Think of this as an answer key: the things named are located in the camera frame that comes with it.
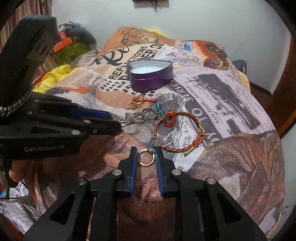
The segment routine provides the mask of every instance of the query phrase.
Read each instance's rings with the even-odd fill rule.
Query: red braided bracelet
[[[182,148],[182,149],[175,149],[175,148],[169,148],[166,146],[163,146],[162,143],[160,143],[161,146],[163,146],[163,149],[170,151],[170,152],[174,152],[174,153],[180,153],[180,152],[185,152],[185,156],[189,155],[197,146],[200,145],[200,143],[205,139],[205,130],[202,128],[202,125],[199,121],[199,119],[194,116],[193,114],[187,113],[187,112],[175,112],[175,111],[170,111],[168,113],[166,113],[163,117],[158,118],[158,122],[156,123],[156,126],[154,128],[154,138],[156,140],[158,140],[157,137],[157,128],[159,127],[159,125],[162,122],[165,122],[167,117],[171,117],[171,123],[169,123],[169,127],[173,127],[176,124],[176,116],[177,115],[183,115],[183,116],[188,116],[191,119],[193,119],[195,121],[195,123],[198,126],[198,133],[197,133],[197,137],[193,140],[192,144]]]

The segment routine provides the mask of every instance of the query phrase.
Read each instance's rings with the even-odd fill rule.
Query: jewelry
[[[151,142],[151,146],[152,146],[153,148],[158,147],[158,146],[161,146],[161,145],[160,145],[160,141],[159,141],[159,140],[154,140],[154,141],[152,141],[152,142]]]
[[[121,120],[119,123],[120,123],[120,125],[121,125],[122,127],[126,126],[126,121],[125,121],[125,120]]]
[[[160,118],[158,120],[158,122],[156,123],[156,126],[154,128],[154,138],[156,140],[158,140],[157,128],[159,127],[159,125],[162,122],[164,122],[164,120],[167,117],[176,117],[177,115],[187,116],[187,117],[189,117],[189,118],[191,118],[191,119],[193,119],[195,121],[195,123],[198,126],[198,130],[199,130],[198,133],[197,133],[197,137],[195,138],[195,140],[193,140],[191,145],[189,145],[189,146],[187,146],[185,148],[182,148],[182,149],[169,148],[169,147],[163,146],[162,143],[160,143],[160,145],[163,146],[163,149],[165,149],[167,151],[174,152],[174,153],[185,152],[184,156],[188,156],[205,139],[205,130],[203,129],[199,119],[197,117],[195,117],[193,114],[190,114],[190,113],[187,113],[187,112],[174,112],[174,111],[171,111],[171,112],[168,112],[168,113],[164,114],[164,116],[162,118]]]
[[[127,112],[125,121],[127,124],[132,124],[133,123],[133,113]]]
[[[134,123],[136,123],[136,124],[143,124],[143,123],[145,123],[145,120],[143,119],[143,117],[142,117],[142,112],[135,112],[134,114],[133,114],[133,121],[134,121]]]
[[[158,114],[157,119],[162,120],[165,112],[163,111],[161,103],[159,102],[156,103],[156,112]],[[163,120],[163,124],[165,127],[173,127],[177,122],[177,118],[175,116],[167,117]]]
[[[144,102],[152,102],[152,103],[156,103],[156,100],[144,100],[144,95],[136,95],[136,97],[134,97],[131,101],[131,103],[126,107],[127,110],[129,109],[137,109],[140,108],[142,106],[142,104]]]
[[[144,153],[144,152],[148,152],[148,153],[150,153],[150,154],[152,155],[152,161],[151,161],[149,164],[144,164],[144,163],[142,163],[142,161],[141,161],[141,154]],[[138,154],[138,162],[139,162],[142,166],[145,166],[145,167],[151,166],[151,165],[153,164],[154,160],[155,160],[155,151],[154,151],[153,148],[143,149],[143,150],[141,150],[141,151],[139,152],[139,154]]]
[[[146,113],[148,113],[148,112],[153,113],[154,116],[153,117],[148,117],[146,115]],[[154,122],[157,119],[157,114],[156,114],[156,111],[153,110],[152,108],[145,108],[145,109],[142,110],[142,117],[147,122]]]

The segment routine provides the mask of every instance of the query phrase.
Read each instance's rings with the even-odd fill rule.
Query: blue beaded string
[[[163,111],[163,109],[161,107],[161,103],[157,102],[155,105],[156,105],[157,114],[160,116],[163,116],[165,114],[165,112]]]

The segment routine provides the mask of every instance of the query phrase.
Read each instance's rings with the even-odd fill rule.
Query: bedsheet
[[[243,87],[240,74],[221,46],[207,41],[168,45],[161,43],[160,37],[140,37],[148,43],[127,40],[118,49],[106,47],[100,53],[83,55],[75,62],[81,69],[47,93],[110,111],[113,119],[124,120],[126,112],[133,112],[125,107],[138,94],[131,89],[126,64],[142,58],[171,61],[174,79],[144,96],[161,102],[165,112],[173,108],[197,116],[206,138],[187,157],[164,151],[165,157],[194,178],[218,180],[269,236],[280,218],[285,191],[282,147],[268,115]],[[155,109],[154,104],[145,103],[135,111],[147,107]],[[154,126],[127,125],[114,137],[91,136],[77,155],[36,162],[29,187],[40,213],[58,198],[63,181],[100,178],[128,157],[131,146],[138,150],[150,147]],[[179,117],[174,128],[161,125],[158,134],[164,143],[170,139],[174,148],[181,148],[195,138],[196,126]],[[138,166],[134,196],[118,204],[118,240],[173,240],[174,205],[174,199],[162,199],[159,193],[155,165]]]

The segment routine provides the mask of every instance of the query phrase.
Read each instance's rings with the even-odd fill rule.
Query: key ring
[[[153,158],[152,158],[152,161],[151,161],[149,164],[144,164],[144,163],[141,162],[141,154],[144,153],[144,152],[148,152],[148,153],[150,153],[150,154],[152,155],[152,157],[153,157]],[[139,154],[138,154],[138,162],[139,162],[142,166],[145,166],[145,167],[151,166],[151,165],[153,164],[154,160],[155,160],[155,151],[154,151],[154,149],[152,149],[152,148],[149,148],[149,149],[143,149],[143,150],[141,150],[141,151],[139,152]]]
[[[133,114],[133,121],[137,124],[143,124],[145,123],[145,120],[142,117],[142,112],[135,112]]]
[[[148,117],[146,115],[146,113],[148,113],[148,112],[153,113],[154,116],[153,117]],[[153,110],[152,108],[145,108],[145,109],[142,110],[142,117],[147,122],[154,122],[157,119],[157,114],[156,114],[156,111]]]

